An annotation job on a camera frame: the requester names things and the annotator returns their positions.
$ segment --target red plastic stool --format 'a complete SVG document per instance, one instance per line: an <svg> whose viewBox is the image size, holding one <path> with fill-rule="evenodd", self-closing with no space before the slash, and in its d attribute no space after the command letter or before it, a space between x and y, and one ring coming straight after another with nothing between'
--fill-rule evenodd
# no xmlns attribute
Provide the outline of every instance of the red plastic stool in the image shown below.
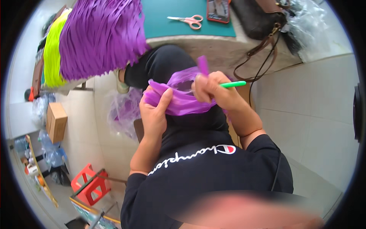
<svg viewBox="0 0 366 229"><path fill-rule="evenodd" d="M97 173L93 171L92 165L88 163L86 167L80 171L80 173L71 181L71 187L74 192L79 190L83 184L80 184L78 182L78 179L83 176L84 182L87 183L88 179L86 175L89 175L91 177L95 176ZM101 173L99 174L103 177L108 177L108 173L102 169ZM90 206L93 206L96 202L98 202L105 194L107 194L111 190L109 186L109 182L106 181L104 178L95 177L90 184L88 184L78 195L77 197L83 201L86 204L89 204ZM93 200L92 198L92 192L98 195L98 197Z"/></svg>

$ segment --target hand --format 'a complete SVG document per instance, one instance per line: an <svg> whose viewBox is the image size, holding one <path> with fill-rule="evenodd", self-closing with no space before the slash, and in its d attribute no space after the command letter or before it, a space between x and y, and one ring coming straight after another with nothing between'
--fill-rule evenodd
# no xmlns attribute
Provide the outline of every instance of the hand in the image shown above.
<svg viewBox="0 0 366 229"><path fill-rule="evenodd" d="M215 99L219 107L231 111L241 107L245 101L235 87L220 86L229 82L231 81L220 71L213 72L208 77L199 74L192 83L192 91L198 101L211 103L211 100Z"/></svg>
<svg viewBox="0 0 366 229"><path fill-rule="evenodd" d="M173 97L173 90L169 88L163 93L157 107L146 103L145 96L146 94L143 95L139 105L144 131L143 137L156 140L157 138L161 138L167 129L165 111Z"/></svg>

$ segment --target scissors blade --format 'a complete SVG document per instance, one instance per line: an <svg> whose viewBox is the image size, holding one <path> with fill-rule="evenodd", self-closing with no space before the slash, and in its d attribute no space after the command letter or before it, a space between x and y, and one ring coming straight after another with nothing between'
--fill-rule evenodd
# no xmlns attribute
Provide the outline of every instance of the scissors blade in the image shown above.
<svg viewBox="0 0 366 229"><path fill-rule="evenodd" d="M172 19L172 20L180 20L181 18L177 18L177 17L167 17L168 19Z"/></svg>

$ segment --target t-shirt sleeve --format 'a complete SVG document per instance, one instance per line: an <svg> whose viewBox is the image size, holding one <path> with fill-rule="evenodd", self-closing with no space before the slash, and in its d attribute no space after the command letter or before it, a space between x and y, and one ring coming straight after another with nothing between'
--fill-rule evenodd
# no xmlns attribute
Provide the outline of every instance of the t-shirt sleeve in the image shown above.
<svg viewBox="0 0 366 229"><path fill-rule="evenodd" d="M277 166L279 164L279 158L281 155L281 162L277 174L277 180L274 185L274 191L293 193L294 183L292 180L292 172L290 165L278 146L271 140L271 138L266 134L261 134L256 137L247 147L247 151L262 154L265 158L271 161L273 166L273 175L277 171Z"/></svg>
<svg viewBox="0 0 366 229"><path fill-rule="evenodd" d="M121 209L121 226L127 228L129 224L132 206L134 204L137 191L140 185L146 180L146 175L141 173L131 174L127 179L126 190L124 194L122 209Z"/></svg>

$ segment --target black t-shirt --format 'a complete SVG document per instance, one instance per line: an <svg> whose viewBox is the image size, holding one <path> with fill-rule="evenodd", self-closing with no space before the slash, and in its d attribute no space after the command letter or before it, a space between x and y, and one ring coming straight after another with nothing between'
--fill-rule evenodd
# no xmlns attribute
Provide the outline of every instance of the black t-shirt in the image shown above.
<svg viewBox="0 0 366 229"><path fill-rule="evenodd" d="M163 144L160 159L145 176L132 174L121 210L123 229L177 229L182 224L165 214L172 198L224 190L270 191L281 155L273 191L292 193L287 159L262 134L246 150L235 146L227 132L183 132Z"/></svg>

